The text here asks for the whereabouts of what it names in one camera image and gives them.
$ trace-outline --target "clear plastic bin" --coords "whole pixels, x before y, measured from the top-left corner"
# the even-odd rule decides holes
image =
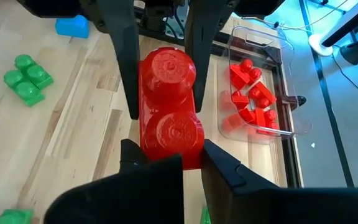
[[[273,139],[292,138],[311,130],[311,121],[304,120],[298,114],[293,115],[304,103],[304,98],[296,95],[292,84],[291,62],[294,53],[292,44],[281,37],[246,27],[232,30],[222,55],[224,63],[217,67],[218,126],[223,136],[238,141],[269,143]],[[240,65],[245,59],[252,61],[252,68],[261,71],[260,78],[254,80],[252,77],[257,77],[257,72],[250,72],[249,68]],[[247,79],[238,73],[249,75],[250,81],[243,88],[241,84]]]

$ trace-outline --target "red block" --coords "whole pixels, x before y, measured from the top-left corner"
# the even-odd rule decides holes
[[[262,108],[256,108],[255,109],[255,124],[260,127],[266,127],[266,121],[265,121],[265,114],[264,110]],[[266,131],[263,130],[257,130],[260,134],[266,134]]]
[[[242,96],[242,93],[240,90],[235,91],[232,96]]]
[[[245,71],[247,73],[249,73],[251,71],[252,66],[253,66],[253,63],[249,59],[244,59],[240,64],[241,69],[243,69],[243,71]]]
[[[278,127],[278,124],[275,123],[275,122],[270,122],[269,124],[267,124],[267,127],[268,127],[268,128],[272,128],[272,129],[277,129],[277,130],[280,129],[280,128]],[[273,133],[273,132],[271,132],[271,131],[266,131],[266,134],[276,135],[276,133]]]
[[[256,83],[256,85],[249,90],[249,98],[255,100],[259,108],[266,108],[277,100],[272,92],[261,82]]]
[[[280,129],[279,127],[278,127],[278,124],[277,123],[275,123],[275,122],[270,122],[268,125],[267,125],[267,127],[268,128],[272,128],[272,129]]]
[[[227,90],[224,90],[221,92],[219,96],[219,109],[220,110],[232,110],[234,109],[234,104],[231,101],[231,95],[230,92]]]
[[[277,118],[277,113],[275,110],[265,111],[265,119],[267,121],[274,121]]]
[[[238,128],[243,127],[243,125],[245,125],[244,121],[239,114],[235,113],[223,120],[222,129],[223,131],[230,133]]]
[[[230,65],[230,82],[238,90],[241,90],[246,84],[250,83],[251,79],[248,73],[244,72],[239,65]]]
[[[249,104],[247,96],[231,96],[231,99],[239,110],[245,108]]]
[[[247,123],[251,123],[255,119],[255,112],[250,111],[247,108],[239,110],[239,114],[240,114],[241,118],[244,119],[244,121],[246,121]]]
[[[139,65],[140,147],[151,161],[181,154],[184,169],[199,169],[204,130],[191,89],[194,63],[181,50],[162,47]]]
[[[253,68],[249,72],[249,76],[251,77],[252,83],[254,83],[262,76],[262,71],[259,68]]]

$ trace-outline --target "blue block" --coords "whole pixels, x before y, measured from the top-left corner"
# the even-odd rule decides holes
[[[88,38],[90,34],[88,20],[81,15],[74,18],[57,19],[55,28],[57,34],[70,37]]]

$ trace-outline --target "green block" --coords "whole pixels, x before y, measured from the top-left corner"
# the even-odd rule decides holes
[[[31,224],[32,210],[6,209],[0,216],[0,224]]]
[[[211,219],[209,217],[208,207],[203,207],[201,214],[201,224],[211,224]]]
[[[4,75],[4,82],[24,100],[27,106],[33,106],[45,99],[41,91],[19,70],[8,71]]]
[[[33,65],[27,69],[27,78],[42,90],[53,83],[53,78],[39,65]]]
[[[17,84],[14,91],[19,95],[27,106],[34,104],[45,99],[41,91],[31,82],[22,82]]]
[[[11,89],[15,89],[17,84],[27,81],[29,80],[19,70],[10,70],[4,75],[4,82],[11,87]]]
[[[15,67],[23,73],[33,65],[36,65],[36,62],[30,55],[19,55],[15,58]]]

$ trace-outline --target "wooden table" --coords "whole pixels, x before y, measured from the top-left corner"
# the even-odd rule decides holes
[[[0,0],[0,214],[6,208],[32,208],[35,222],[62,192],[118,172],[120,140],[139,140],[120,81],[108,35],[93,27],[89,39],[59,36],[55,19],[39,19],[16,1]],[[224,32],[236,25],[230,18]],[[139,37],[140,54],[169,46]],[[3,82],[14,58],[29,54],[55,79],[46,100],[26,107]],[[268,145],[228,140],[217,126],[216,72],[212,55],[203,110],[205,137],[266,179],[285,186],[280,142]],[[199,223],[205,204],[200,170],[184,173],[185,220]]]

